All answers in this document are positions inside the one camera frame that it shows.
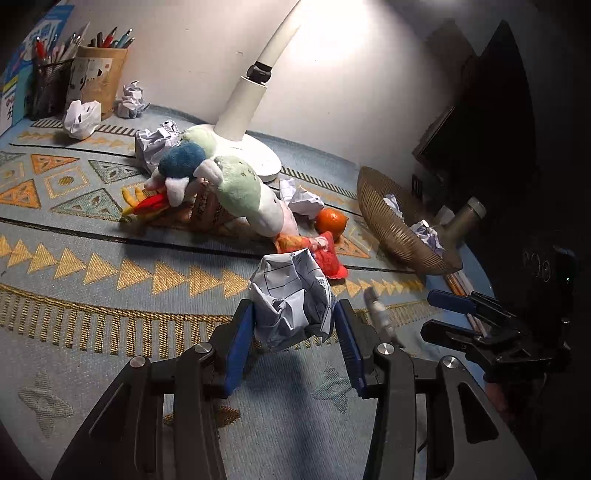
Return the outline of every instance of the screw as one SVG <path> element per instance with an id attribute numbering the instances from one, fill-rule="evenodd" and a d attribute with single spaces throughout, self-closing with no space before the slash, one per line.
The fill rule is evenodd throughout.
<path id="1" fill-rule="evenodd" d="M 146 364 L 146 359 L 143 356 L 138 355 L 138 356 L 133 357 L 129 361 L 129 364 L 130 364 L 131 368 L 141 368 Z"/>
<path id="2" fill-rule="evenodd" d="M 212 351 L 212 344 L 209 342 L 201 342 L 193 347 L 197 353 L 208 353 Z"/>
<path id="3" fill-rule="evenodd" d="M 389 343 L 380 343 L 378 345 L 378 352 L 382 355 L 391 355 L 394 353 L 394 347 Z"/>
<path id="4" fill-rule="evenodd" d="M 448 368 L 457 368 L 460 366 L 460 361 L 456 357 L 451 355 L 444 356 L 441 359 L 441 361 L 443 365 L 445 365 Z"/>

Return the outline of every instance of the chopstick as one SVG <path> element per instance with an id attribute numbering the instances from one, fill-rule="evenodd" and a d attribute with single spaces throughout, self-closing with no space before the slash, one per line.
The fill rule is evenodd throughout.
<path id="1" fill-rule="evenodd" d="M 460 278 L 457 276 L 457 273 L 445 275 L 444 278 L 447 283 L 447 286 L 449 287 L 449 289 L 452 291 L 452 293 L 454 295 L 458 295 L 460 297 L 467 297 L 468 296 L 466 290 L 462 286 L 462 282 L 461 282 Z M 470 325 L 472 326 L 472 329 L 475 332 L 480 333 L 482 336 L 488 336 L 488 331 L 486 330 L 486 328 L 484 327 L 484 325 L 482 324 L 480 319 L 474 318 L 469 313 L 466 315 L 466 318 L 468 319 L 468 322 L 470 322 Z"/>

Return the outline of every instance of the red pen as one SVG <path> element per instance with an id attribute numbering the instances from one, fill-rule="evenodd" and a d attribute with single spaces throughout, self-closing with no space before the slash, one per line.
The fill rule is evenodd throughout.
<path id="1" fill-rule="evenodd" d="M 37 58 L 39 61 L 43 61 L 45 58 L 45 49 L 43 48 L 43 43 L 41 43 L 41 39 L 39 37 L 35 39 L 35 49 L 37 51 Z"/>
<path id="2" fill-rule="evenodd" d="M 115 32 L 117 32 L 117 27 L 115 27 L 113 30 L 111 30 L 111 33 L 109 33 L 107 35 L 107 38 L 105 39 L 105 41 L 101 45 L 102 48 L 109 48 L 111 46 L 111 44 L 113 43 L 113 38 L 115 36 Z"/>

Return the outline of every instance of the wicker tray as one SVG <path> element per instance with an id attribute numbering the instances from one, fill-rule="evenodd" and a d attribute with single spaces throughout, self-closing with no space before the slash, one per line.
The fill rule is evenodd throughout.
<path id="1" fill-rule="evenodd" d="M 388 193 L 394 194 L 398 200 L 404 221 L 384 202 L 383 198 Z M 416 198 L 396 182 L 377 170 L 362 167 L 357 178 L 357 198 L 365 222 L 376 238 L 417 273 L 448 275 L 462 269 L 462 259 L 455 245 L 446 241 L 442 229 L 437 230 L 440 243 L 445 248 L 443 258 L 412 232 L 409 226 L 423 219 L 429 225 L 435 225 L 435 220 Z"/>

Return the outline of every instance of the patterned rug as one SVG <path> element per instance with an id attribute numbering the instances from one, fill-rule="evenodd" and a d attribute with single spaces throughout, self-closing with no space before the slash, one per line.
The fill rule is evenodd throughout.
<path id="1" fill-rule="evenodd" d="M 171 358 L 209 339 L 273 252 L 269 241 L 119 221 L 121 188 L 146 178 L 135 130 L 167 118 L 181 129 L 198 123 L 151 108 L 139 119 L 111 117 L 83 142 L 55 119 L 22 121 L 0 139 L 0 419 L 43 478 L 130 356 Z M 282 160 L 280 178 L 297 179 L 350 219 L 337 245 L 350 275 L 332 284 L 337 298 L 362 309 L 362 290 L 374 286 L 401 327 L 441 315 L 369 232 L 353 193 L 355 165 L 257 136 Z M 228 478 L 360 478 L 375 403 L 350 390 L 336 337 L 257 356 L 217 407 Z M 167 398 L 165 423 L 171 412 Z"/>

